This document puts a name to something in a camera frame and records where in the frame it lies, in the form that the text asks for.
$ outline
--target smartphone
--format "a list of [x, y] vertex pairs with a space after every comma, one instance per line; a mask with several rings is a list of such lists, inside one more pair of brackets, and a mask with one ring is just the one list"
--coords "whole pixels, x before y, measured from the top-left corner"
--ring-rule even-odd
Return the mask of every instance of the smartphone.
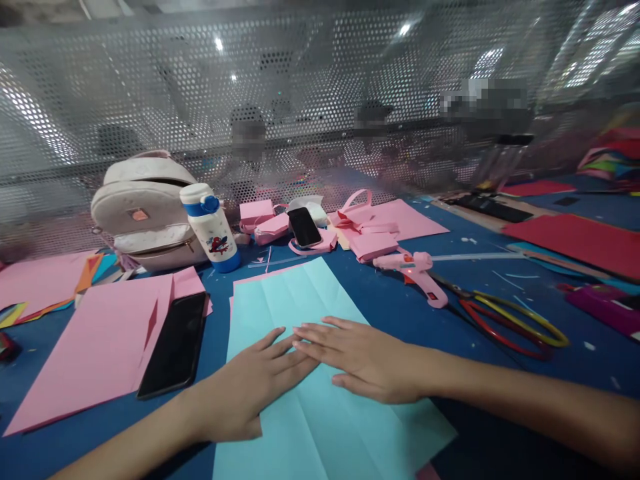
[[171, 303], [136, 395], [139, 400], [147, 400], [193, 383], [208, 302], [209, 294], [202, 292]]
[[322, 242], [322, 236], [306, 207], [290, 210], [289, 228], [293, 232], [295, 242], [302, 248], [312, 247]]

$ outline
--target backpack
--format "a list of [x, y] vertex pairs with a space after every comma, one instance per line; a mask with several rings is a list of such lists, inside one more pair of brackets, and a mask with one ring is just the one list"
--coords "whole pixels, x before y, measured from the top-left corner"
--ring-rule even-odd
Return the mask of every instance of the backpack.
[[180, 201], [182, 187], [193, 183], [168, 151], [140, 153], [108, 168], [91, 216], [113, 237], [116, 250], [148, 271], [204, 262], [207, 256]]

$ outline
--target pink glue gun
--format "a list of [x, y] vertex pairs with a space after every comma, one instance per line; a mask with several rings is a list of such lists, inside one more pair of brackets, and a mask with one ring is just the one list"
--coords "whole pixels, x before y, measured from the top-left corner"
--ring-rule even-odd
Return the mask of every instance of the pink glue gun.
[[433, 308], [447, 306], [449, 302], [447, 294], [427, 273], [427, 270], [433, 266], [431, 256], [427, 252], [415, 252], [413, 256], [408, 253], [385, 255], [374, 259], [373, 266], [381, 270], [395, 270], [402, 273], [405, 277], [405, 285], [410, 283], [418, 285]]

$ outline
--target perforated metal panel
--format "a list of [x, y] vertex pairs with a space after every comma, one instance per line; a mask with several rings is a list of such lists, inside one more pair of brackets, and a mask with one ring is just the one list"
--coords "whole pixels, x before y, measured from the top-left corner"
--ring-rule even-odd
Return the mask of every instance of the perforated metal panel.
[[[441, 116], [441, 93], [469, 78], [524, 79], [538, 132], [525, 164], [566, 169], [586, 148], [584, 124], [591, 133], [610, 118], [571, 123], [588, 107], [575, 103], [614, 87], [635, 98], [639, 11], [427, 1], [5, 29], [0, 257], [101, 246], [91, 198], [110, 164], [145, 149], [173, 152], [227, 201], [232, 221], [239, 203], [265, 197], [319, 193], [332, 211], [361, 186], [376, 202], [464, 186], [488, 139], [515, 128]], [[549, 126], [567, 119], [579, 140], [549, 159], [562, 138]]]

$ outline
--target spider-man water bottle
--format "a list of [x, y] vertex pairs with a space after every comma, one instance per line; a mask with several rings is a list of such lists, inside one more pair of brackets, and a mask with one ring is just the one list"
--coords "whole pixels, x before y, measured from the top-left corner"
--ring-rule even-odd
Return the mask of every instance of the spider-man water bottle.
[[189, 223], [216, 272], [226, 273], [240, 266], [240, 252], [220, 200], [206, 183], [196, 183], [180, 190]]

